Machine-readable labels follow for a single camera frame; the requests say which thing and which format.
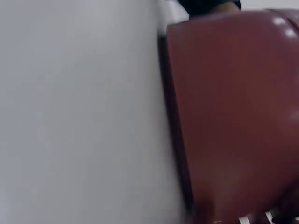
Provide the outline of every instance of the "white surface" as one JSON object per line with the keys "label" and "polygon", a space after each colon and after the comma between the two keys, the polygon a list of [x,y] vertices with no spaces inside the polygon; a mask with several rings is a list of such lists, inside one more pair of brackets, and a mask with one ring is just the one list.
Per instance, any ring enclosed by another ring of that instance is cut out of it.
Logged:
{"label": "white surface", "polygon": [[0,224],[177,224],[152,0],[0,3]]}

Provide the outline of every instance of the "red leather upholstery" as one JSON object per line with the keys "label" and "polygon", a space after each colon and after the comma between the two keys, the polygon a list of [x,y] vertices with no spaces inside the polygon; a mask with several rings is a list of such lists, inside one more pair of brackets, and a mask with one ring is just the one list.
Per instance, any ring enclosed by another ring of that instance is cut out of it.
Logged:
{"label": "red leather upholstery", "polygon": [[299,11],[169,26],[168,51],[195,202],[232,222],[299,177]]}

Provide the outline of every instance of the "white wall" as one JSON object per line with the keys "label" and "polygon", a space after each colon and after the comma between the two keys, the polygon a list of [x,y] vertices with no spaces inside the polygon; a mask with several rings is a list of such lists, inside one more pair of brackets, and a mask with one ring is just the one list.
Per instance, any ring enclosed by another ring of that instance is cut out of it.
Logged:
{"label": "white wall", "polygon": [[0,4],[0,224],[177,224],[154,0]]}

